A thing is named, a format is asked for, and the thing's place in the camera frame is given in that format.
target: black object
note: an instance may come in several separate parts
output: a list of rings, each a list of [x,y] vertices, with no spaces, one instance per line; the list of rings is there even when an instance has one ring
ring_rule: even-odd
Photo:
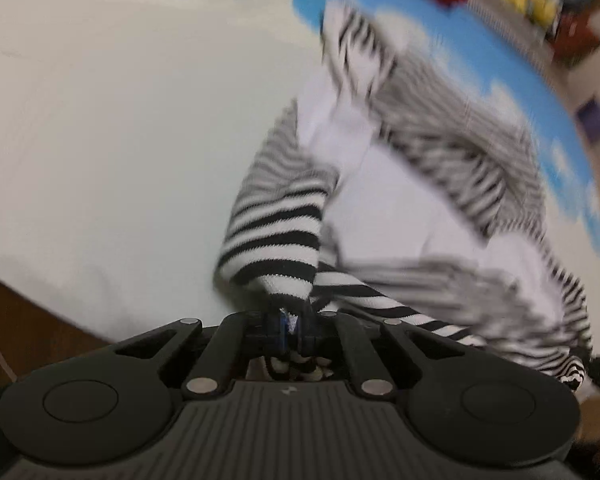
[[[18,452],[0,478],[579,478],[561,462],[578,405],[553,378],[403,322],[329,313],[287,340],[284,319],[181,320],[33,372],[0,397]],[[288,347],[345,377],[245,380]]]

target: purple object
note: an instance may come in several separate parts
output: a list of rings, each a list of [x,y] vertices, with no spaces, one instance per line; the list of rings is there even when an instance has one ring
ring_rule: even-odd
[[[584,133],[591,144],[600,140],[600,103],[595,96],[582,105],[576,113]]]

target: black and white striped fabric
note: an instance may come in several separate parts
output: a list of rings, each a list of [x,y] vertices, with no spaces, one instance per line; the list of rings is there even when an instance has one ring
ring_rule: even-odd
[[[394,54],[372,23],[349,7],[327,6],[322,40],[323,63],[336,88],[381,120],[380,141],[443,190],[485,238],[516,232],[537,245],[547,273],[562,289],[564,323],[535,332],[537,324],[511,286],[452,260],[398,269],[339,265],[322,215],[340,175],[300,147],[295,102],[270,131],[242,183],[220,274],[264,291],[291,319],[307,302],[315,310],[346,304],[462,344],[486,344],[575,390],[585,373],[570,349],[590,348],[585,298],[579,281],[556,263],[544,239],[544,198],[528,130],[500,123],[424,60]],[[476,304],[482,309],[477,311]]]

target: silver screw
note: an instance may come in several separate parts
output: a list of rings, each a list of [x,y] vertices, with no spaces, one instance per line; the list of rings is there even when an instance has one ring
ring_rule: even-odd
[[[373,396],[390,394],[393,389],[393,385],[384,379],[368,379],[362,383],[362,391]]]
[[[187,383],[187,390],[195,394],[210,394],[218,388],[218,383],[209,377],[196,377]]]

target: striped garment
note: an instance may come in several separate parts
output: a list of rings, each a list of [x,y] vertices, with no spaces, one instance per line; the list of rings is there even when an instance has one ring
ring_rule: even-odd
[[[574,346],[591,348],[582,285],[552,255],[544,236],[544,198],[530,133],[496,120],[440,77],[426,61],[397,55],[372,23],[329,4],[323,64],[338,98],[379,118],[378,140],[441,189],[485,239],[515,232],[538,248],[562,291],[564,320],[537,330],[515,286],[462,262],[410,262],[345,268],[322,218],[340,172],[300,146],[296,102],[284,111],[242,183],[218,270],[274,308],[294,316],[339,308],[405,322],[555,376],[576,390],[584,380]],[[323,374],[304,369],[316,380]],[[269,376],[284,364],[269,360]]]

